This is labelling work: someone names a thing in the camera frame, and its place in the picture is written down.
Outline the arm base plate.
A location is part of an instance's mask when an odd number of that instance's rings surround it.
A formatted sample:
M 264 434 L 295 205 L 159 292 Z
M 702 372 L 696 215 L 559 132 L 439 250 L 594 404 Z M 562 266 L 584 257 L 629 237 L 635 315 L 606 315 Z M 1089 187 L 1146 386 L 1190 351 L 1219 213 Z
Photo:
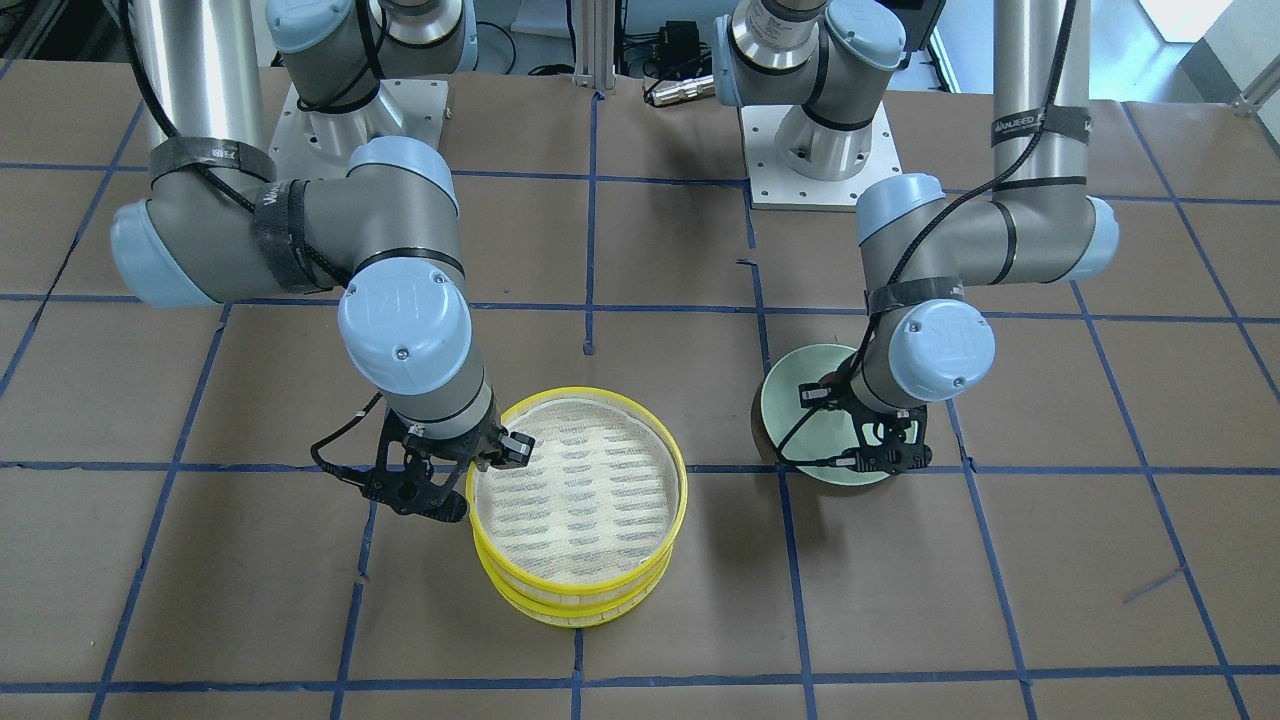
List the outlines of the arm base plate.
M 800 106 L 748 106 L 739 117 L 754 209 L 855 211 L 867 188 L 902 172 L 884 105 L 854 131 L 819 126 Z
M 316 179 L 344 176 L 351 154 L 375 137 L 407 136 L 438 149 L 449 96 L 445 79 L 384 79 L 369 105 L 325 114 L 302 110 L 291 86 L 268 155 L 279 179 Z

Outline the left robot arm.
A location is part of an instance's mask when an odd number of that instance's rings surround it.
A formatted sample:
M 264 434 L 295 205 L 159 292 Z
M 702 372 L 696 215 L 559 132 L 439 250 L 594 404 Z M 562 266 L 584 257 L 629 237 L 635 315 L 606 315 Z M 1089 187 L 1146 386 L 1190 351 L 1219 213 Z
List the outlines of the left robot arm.
M 742 1 L 717 20 L 716 91 L 728 106 L 787 105 L 783 149 L 813 178 L 842 179 L 820 145 L 872 129 L 904 51 L 876 1 Z M 833 484 L 925 468 L 928 409 L 978 386 L 995 333 L 972 287 L 1062 283 L 1101 273 L 1119 225 L 1087 192 L 1091 5 L 995 9 L 995 176 L 948 199 L 899 173 L 858 195 L 868 327 L 855 348 L 813 345 L 778 360 L 760 392 L 776 457 Z

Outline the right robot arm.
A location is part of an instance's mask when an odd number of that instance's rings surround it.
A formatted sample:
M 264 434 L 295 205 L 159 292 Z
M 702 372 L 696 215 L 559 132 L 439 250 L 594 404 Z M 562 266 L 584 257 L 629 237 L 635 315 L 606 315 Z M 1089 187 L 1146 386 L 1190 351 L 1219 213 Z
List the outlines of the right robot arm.
M 387 96 L 384 44 L 433 53 L 462 1 L 270 1 L 265 18 L 330 178 L 284 178 L 268 146 L 247 1 L 120 1 L 123 42 L 159 137 L 151 195 L 119 209 L 110 249 L 155 307 L 342 292 L 349 360 L 387 401 L 378 455 L 328 474 L 399 515 L 456 523 L 471 468 L 529 464 L 500 424 L 465 297 L 460 204 L 440 152 Z

